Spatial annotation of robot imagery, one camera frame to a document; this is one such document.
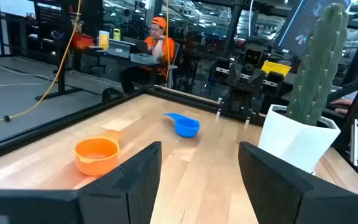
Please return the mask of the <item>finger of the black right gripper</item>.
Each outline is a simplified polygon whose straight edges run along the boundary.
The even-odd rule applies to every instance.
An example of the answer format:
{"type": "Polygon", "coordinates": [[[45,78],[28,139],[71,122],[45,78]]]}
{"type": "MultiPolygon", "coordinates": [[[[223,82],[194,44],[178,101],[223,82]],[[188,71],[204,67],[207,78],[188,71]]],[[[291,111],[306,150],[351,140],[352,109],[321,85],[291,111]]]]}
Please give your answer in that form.
{"type": "Polygon", "coordinates": [[[218,103],[217,116],[223,115],[228,118],[233,118],[239,121],[244,120],[242,107],[244,106],[244,92],[228,86],[227,93],[223,96],[222,100],[218,103]]]}
{"type": "Polygon", "coordinates": [[[265,117],[262,116],[254,106],[255,97],[251,92],[246,92],[246,108],[245,108],[245,116],[246,120],[244,122],[244,127],[248,127],[248,125],[254,125],[258,127],[262,127],[264,125],[265,117]]]}

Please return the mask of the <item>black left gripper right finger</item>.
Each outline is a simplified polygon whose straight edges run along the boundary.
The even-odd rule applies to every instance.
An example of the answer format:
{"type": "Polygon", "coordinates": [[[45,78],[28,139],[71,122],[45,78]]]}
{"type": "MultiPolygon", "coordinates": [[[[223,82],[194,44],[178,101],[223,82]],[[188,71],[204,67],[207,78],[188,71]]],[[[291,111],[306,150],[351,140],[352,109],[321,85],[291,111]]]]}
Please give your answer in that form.
{"type": "Polygon", "coordinates": [[[259,224],[295,224],[303,195],[313,186],[300,169],[249,142],[238,152],[242,181],[259,224]]]}

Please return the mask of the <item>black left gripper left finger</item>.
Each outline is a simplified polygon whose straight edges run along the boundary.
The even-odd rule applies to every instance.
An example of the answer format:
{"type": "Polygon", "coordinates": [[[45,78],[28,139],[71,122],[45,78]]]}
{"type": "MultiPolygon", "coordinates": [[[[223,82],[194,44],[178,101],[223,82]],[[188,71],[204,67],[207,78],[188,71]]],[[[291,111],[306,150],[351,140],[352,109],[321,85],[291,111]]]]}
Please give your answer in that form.
{"type": "Polygon", "coordinates": [[[155,141],[79,189],[83,224],[149,224],[160,183],[162,143],[155,141]]]}

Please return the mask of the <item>orange measuring cup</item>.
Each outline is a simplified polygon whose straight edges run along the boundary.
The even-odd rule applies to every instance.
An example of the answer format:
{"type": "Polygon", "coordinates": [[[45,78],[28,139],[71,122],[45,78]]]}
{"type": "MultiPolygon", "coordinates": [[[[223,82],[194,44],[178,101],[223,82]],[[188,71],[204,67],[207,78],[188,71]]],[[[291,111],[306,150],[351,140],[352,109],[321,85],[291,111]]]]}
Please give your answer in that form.
{"type": "Polygon", "coordinates": [[[101,176],[117,166],[123,131],[109,129],[80,141],[75,146],[76,168],[85,175],[101,176]]]}

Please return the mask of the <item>blue measuring cup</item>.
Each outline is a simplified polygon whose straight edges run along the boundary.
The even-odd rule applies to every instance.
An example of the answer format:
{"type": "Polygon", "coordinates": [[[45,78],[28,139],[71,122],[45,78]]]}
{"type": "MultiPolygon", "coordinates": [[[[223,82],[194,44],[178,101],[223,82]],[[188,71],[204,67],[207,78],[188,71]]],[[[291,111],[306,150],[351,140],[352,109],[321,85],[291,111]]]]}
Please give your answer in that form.
{"type": "Polygon", "coordinates": [[[193,138],[200,130],[200,122],[178,113],[165,113],[174,120],[176,133],[185,138],[193,138]]]}

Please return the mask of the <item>yellow plastic bin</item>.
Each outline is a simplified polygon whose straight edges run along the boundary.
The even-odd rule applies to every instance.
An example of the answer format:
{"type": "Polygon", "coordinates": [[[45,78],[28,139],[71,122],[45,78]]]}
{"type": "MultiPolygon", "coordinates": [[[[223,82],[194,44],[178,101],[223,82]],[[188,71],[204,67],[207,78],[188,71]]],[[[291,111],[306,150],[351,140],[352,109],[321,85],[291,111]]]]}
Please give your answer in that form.
{"type": "Polygon", "coordinates": [[[291,70],[291,67],[280,63],[265,61],[261,70],[263,70],[266,74],[269,74],[270,72],[276,72],[282,74],[285,77],[291,70]]]}

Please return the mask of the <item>dark display screen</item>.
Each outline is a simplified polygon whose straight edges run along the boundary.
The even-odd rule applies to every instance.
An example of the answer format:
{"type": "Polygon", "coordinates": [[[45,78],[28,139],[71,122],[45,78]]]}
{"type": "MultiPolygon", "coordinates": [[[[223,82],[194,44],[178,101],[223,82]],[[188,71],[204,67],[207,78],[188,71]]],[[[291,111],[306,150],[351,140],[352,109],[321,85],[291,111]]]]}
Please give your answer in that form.
{"type": "Polygon", "coordinates": [[[333,3],[347,9],[351,0],[298,0],[280,29],[274,48],[288,54],[302,54],[317,18],[326,6],[333,3]]]}

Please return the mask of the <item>green cactus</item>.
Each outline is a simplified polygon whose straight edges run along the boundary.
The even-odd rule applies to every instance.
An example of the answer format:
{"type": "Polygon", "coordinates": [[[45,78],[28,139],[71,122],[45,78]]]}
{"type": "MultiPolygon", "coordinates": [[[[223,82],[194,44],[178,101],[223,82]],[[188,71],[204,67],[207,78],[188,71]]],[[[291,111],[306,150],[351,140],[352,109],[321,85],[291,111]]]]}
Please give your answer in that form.
{"type": "Polygon", "coordinates": [[[286,116],[314,126],[322,115],[347,39],[349,15],[339,3],[325,7],[301,56],[286,116]]]}

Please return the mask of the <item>person's hand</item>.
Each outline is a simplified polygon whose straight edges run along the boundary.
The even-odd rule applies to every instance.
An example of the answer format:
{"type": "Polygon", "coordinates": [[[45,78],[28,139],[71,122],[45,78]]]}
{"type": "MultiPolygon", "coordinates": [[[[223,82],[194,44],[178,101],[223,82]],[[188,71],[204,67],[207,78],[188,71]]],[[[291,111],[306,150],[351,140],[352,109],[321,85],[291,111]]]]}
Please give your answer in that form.
{"type": "Polygon", "coordinates": [[[335,112],[339,114],[346,114],[349,111],[352,103],[353,101],[350,99],[338,99],[331,102],[330,105],[335,112]]]}

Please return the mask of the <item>person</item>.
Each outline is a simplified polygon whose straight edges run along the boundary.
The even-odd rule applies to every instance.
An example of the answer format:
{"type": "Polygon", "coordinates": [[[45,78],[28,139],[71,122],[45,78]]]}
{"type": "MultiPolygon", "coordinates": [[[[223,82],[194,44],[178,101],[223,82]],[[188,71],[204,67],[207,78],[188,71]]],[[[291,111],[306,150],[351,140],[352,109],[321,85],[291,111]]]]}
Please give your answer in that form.
{"type": "MultiPolygon", "coordinates": [[[[163,17],[154,17],[151,21],[150,36],[144,42],[148,45],[149,54],[158,61],[172,63],[175,57],[175,43],[166,34],[167,22],[163,17]]],[[[167,77],[166,68],[157,68],[156,79],[152,81],[152,69],[140,65],[131,66],[120,72],[119,78],[124,93],[135,90],[134,83],[148,85],[150,83],[163,84],[167,77]]]]}

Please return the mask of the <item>grey laptop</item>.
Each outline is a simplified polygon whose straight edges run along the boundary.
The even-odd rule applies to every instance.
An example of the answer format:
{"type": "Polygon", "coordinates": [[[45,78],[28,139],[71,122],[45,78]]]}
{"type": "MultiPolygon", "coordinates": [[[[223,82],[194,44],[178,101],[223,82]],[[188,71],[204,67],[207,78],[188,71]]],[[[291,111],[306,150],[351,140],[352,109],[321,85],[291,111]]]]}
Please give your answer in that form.
{"type": "Polygon", "coordinates": [[[143,40],[125,37],[124,40],[109,39],[108,55],[130,59],[131,54],[147,54],[148,45],[143,40]]]}

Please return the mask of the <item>black desk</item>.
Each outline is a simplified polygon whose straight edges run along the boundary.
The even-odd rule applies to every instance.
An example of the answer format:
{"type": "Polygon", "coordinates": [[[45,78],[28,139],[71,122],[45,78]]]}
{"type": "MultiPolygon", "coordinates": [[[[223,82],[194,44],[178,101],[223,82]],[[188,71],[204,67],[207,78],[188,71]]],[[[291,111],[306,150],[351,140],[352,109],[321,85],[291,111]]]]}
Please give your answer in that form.
{"type": "MultiPolygon", "coordinates": [[[[88,47],[88,48],[86,48],[84,50],[74,48],[73,51],[74,51],[74,53],[86,54],[86,55],[91,55],[91,56],[97,57],[98,60],[100,58],[108,58],[108,59],[117,60],[118,62],[130,62],[133,65],[140,65],[142,67],[149,67],[149,68],[152,69],[152,81],[153,82],[156,79],[157,68],[166,68],[167,69],[167,77],[166,77],[166,79],[168,79],[169,86],[172,86],[172,77],[171,77],[172,70],[177,68],[177,66],[174,65],[174,64],[168,65],[168,63],[165,63],[165,62],[162,62],[162,61],[158,62],[157,64],[154,64],[154,65],[142,65],[142,64],[139,64],[139,63],[131,62],[131,60],[127,59],[127,58],[120,58],[120,57],[116,57],[116,56],[113,56],[113,55],[108,55],[108,50],[96,50],[96,47],[88,47]]],[[[69,90],[65,89],[65,87],[66,87],[66,85],[65,85],[65,72],[74,70],[74,66],[72,66],[71,68],[66,68],[65,57],[66,57],[66,55],[62,54],[61,64],[59,65],[59,69],[56,71],[55,79],[52,81],[52,84],[50,85],[50,87],[52,88],[53,85],[55,84],[55,82],[57,82],[58,91],[53,92],[53,93],[49,93],[50,90],[47,90],[43,95],[36,96],[35,100],[37,100],[39,103],[42,100],[56,98],[56,97],[59,97],[59,96],[68,95],[68,94],[76,93],[76,92],[79,92],[79,91],[85,91],[85,89],[82,89],[82,88],[79,88],[79,87],[72,87],[69,90]]]]}

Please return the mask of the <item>yellow container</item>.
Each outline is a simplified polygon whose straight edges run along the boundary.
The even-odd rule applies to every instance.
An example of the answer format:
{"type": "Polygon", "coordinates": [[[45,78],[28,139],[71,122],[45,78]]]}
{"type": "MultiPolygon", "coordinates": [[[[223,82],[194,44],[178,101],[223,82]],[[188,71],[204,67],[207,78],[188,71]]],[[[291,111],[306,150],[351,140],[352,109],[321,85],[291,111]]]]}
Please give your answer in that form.
{"type": "Polygon", "coordinates": [[[109,32],[103,30],[99,31],[98,46],[104,50],[109,48],[109,32]]]}

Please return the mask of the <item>red plastic bin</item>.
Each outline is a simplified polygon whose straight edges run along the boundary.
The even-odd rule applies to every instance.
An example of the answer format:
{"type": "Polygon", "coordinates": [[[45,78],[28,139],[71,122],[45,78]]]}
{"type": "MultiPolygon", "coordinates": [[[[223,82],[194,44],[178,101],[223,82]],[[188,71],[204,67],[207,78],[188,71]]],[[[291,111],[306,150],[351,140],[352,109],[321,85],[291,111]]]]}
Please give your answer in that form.
{"type": "Polygon", "coordinates": [[[89,46],[94,46],[94,38],[89,35],[75,34],[73,36],[73,47],[84,50],[89,46]]]}

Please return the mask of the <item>silver frame bracket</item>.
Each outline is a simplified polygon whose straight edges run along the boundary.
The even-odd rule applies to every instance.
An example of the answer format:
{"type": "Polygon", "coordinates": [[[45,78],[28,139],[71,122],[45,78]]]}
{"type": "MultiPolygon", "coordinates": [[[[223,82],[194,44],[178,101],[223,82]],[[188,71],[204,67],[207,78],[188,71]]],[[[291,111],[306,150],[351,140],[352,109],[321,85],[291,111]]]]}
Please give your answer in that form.
{"type": "Polygon", "coordinates": [[[358,119],[351,126],[351,162],[358,167],[358,119]]]}

